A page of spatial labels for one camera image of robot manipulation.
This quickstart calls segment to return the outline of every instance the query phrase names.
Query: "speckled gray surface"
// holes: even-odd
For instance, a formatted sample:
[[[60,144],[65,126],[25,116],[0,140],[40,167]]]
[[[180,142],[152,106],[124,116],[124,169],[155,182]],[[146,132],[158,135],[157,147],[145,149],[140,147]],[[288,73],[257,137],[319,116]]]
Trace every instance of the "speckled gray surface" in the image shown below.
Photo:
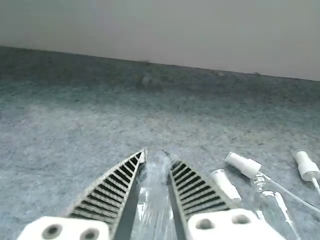
[[[0,238],[60,214],[142,147],[204,174],[232,150],[320,208],[291,156],[305,148],[320,164],[319,140],[320,82],[0,47]],[[249,208],[248,181],[225,169]],[[317,239],[319,218],[290,203]]]

